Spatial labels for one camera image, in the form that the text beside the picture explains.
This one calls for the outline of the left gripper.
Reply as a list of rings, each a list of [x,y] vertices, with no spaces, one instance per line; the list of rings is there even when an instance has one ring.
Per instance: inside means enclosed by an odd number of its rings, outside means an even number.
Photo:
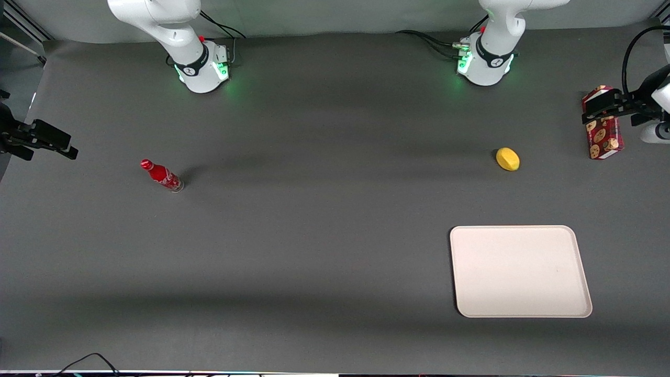
[[[630,122],[633,127],[643,126],[652,121],[667,123],[668,74],[669,64],[666,64],[649,74],[639,88],[630,93],[636,109],[622,105],[623,97],[620,89],[601,89],[591,93],[583,102],[582,124],[586,126],[608,117],[618,118],[632,114]]]

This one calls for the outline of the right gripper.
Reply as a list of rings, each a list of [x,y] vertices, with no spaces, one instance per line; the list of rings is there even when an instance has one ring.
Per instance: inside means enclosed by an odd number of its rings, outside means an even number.
[[[17,121],[9,107],[1,103],[1,155],[7,154],[25,161],[31,161],[34,151],[29,149],[25,141],[25,132],[21,130],[22,122]],[[79,150],[70,145],[71,136],[48,122],[33,120],[32,134],[43,143],[37,143],[35,149],[45,149],[59,153],[70,160],[76,160]]]

